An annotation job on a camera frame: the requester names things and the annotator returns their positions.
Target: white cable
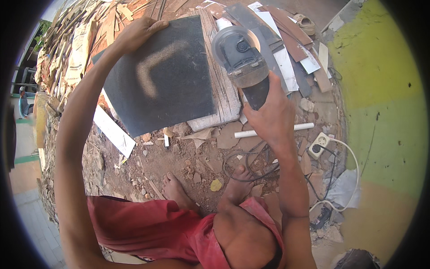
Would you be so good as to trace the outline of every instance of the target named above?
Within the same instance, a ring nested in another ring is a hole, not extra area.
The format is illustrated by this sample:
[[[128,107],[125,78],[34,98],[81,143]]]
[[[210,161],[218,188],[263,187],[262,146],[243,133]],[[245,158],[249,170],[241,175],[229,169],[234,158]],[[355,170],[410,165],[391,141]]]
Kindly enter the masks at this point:
[[[352,149],[347,145],[347,144],[345,144],[344,142],[342,142],[342,141],[340,141],[340,140],[337,140],[337,139],[334,139],[334,138],[330,138],[330,140],[333,140],[333,141],[335,141],[335,142],[338,142],[338,143],[341,143],[341,144],[343,144],[351,153],[352,153],[352,157],[354,157],[354,161],[355,161],[355,165],[356,165],[356,167],[357,167],[357,182],[355,183],[355,188],[354,188],[354,192],[352,193],[352,196],[351,196],[351,199],[349,200],[349,202],[348,202],[348,204],[343,208],[343,209],[337,209],[330,201],[328,201],[328,200],[323,200],[323,201],[319,201],[319,202],[317,202],[316,204],[314,204],[313,205],[313,207],[311,207],[310,209],[309,209],[309,212],[311,211],[311,210],[313,210],[317,205],[319,205],[320,203],[328,203],[334,210],[336,210],[337,212],[342,212],[342,211],[344,211],[346,208],[348,208],[348,205],[350,204],[350,202],[352,201],[352,197],[354,197],[354,194],[355,194],[355,191],[357,190],[357,188],[358,188],[358,182],[359,182],[359,169],[358,169],[358,162],[357,162],[357,158],[355,157],[355,154],[354,154],[354,152],[352,151]]]

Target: grinder disc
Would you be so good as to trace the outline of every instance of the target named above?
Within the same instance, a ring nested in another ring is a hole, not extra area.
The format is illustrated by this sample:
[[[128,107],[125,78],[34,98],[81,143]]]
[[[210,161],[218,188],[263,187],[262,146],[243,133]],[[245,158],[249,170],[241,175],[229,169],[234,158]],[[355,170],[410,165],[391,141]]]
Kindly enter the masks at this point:
[[[215,61],[220,65],[220,66],[224,66],[224,56],[222,55],[221,49],[220,49],[220,42],[228,37],[229,35],[232,34],[242,34],[246,40],[249,42],[249,44],[251,45],[251,47],[255,47],[258,51],[260,51],[260,42],[258,41],[258,38],[255,36],[255,34],[244,28],[244,27],[240,27],[240,26],[229,26],[226,27],[224,29],[222,29],[221,31],[219,31],[214,38],[212,39],[212,43],[211,43],[211,51],[212,51],[212,55],[215,58]]]

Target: bare foot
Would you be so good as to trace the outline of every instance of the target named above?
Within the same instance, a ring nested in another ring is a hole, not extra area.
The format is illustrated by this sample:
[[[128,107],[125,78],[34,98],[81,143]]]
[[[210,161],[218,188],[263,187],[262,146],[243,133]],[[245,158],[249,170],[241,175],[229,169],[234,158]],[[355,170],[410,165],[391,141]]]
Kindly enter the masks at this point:
[[[173,200],[180,209],[188,209],[199,212],[199,207],[185,194],[179,180],[168,172],[163,179],[163,189],[161,191],[168,200]]]
[[[252,178],[252,173],[245,169],[243,165],[239,165],[233,173],[233,176],[241,180],[249,180]],[[254,182],[241,182],[230,178],[227,187],[225,188],[224,194],[218,203],[218,211],[226,205],[226,203],[232,203],[238,206],[243,202],[245,197],[249,194]]]

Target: yellow leaf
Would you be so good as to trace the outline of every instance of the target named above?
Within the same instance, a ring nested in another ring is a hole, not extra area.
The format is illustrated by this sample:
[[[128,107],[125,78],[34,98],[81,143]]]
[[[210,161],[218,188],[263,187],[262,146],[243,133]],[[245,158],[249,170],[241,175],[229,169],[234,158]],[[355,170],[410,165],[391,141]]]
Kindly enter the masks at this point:
[[[211,183],[211,191],[217,192],[217,191],[219,191],[221,189],[221,187],[222,187],[222,183],[218,179],[215,179],[215,180],[212,181],[212,183]]]

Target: sandal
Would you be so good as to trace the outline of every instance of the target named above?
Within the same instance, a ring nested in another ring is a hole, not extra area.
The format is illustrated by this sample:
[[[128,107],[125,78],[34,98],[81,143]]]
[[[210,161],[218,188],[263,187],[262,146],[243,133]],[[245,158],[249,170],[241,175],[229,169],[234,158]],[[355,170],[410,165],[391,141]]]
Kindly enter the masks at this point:
[[[305,32],[307,35],[315,34],[315,23],[308,17],[302,14],[296,14],[294,15],[293,19],[297,21],[298,26],[300,26],[303,32]]]

